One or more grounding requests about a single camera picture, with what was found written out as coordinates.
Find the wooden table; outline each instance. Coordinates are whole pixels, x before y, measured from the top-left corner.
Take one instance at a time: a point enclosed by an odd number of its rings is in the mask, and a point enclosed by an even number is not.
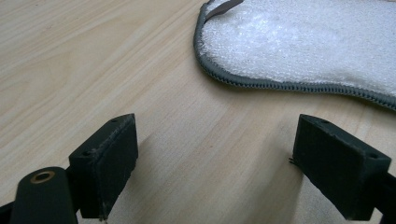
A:
[[[109,223],[344,223],[288,164],[298,117],[327,119],[395,159],[396,113],[218,83],[193,54],[203,2],[1,2],[0,204],[25,175],[67,167],[107,120],[135,113],[140,157]]]

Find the table surface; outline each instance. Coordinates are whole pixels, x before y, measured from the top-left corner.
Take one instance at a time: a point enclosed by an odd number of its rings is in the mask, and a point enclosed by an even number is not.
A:
[[[298,117],[396,158],[396,113],[217,82],[192,48],[203,2],[0,2],[0,204],[25,175],[66,168],[106,121],[135,113],[140,157],[109,223],[344,223],[288,163]]]

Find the gray fabric trim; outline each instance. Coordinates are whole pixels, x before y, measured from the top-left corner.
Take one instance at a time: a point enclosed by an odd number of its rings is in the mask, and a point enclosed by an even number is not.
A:
[[[205,3],[201,7],[201,12],[198,17],[198,22],[195,28],[193,39],[193,46],[195,50],[195,57],[203,69],[213,78],[234,86],[255,88],[255,89],[271,89],[282,91],[304,91],[304,92],[320,92],[320,93],[335,93],[343,95],[351,95],[372,101],[376,104],[385,106],[392,110],[396,110],[396,97],[389,96],[375,91],[367,91],[359,88],[341,86],[336,84],[309,84],[309,83],[293,83],[293,82],[276,82],[268,79],[256,79],[250,77],[240,77],[225,71],[219,67],[210,58],[201,53],[202,48],[202,28],[205,23],[205,12],[207,4],[213,0]]]

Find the black plastic block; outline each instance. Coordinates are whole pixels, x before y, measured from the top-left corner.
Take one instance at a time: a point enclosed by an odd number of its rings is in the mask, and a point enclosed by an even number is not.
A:
[[[114,118],[70,156],[67,170],[81,215],[107,219],[138,157],[134,115]]]
[[[327,120],[301,115],[293,163],[349,220],[369,220],[391,159]]]

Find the mop pad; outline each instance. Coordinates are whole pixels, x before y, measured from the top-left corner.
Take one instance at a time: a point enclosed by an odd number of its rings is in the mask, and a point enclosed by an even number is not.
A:
[[[395,2],[245,0],[212,12],[225,2],[204,4],[195,30],[195,54],[210,76],[246,88],[353,95],[396,110]]]

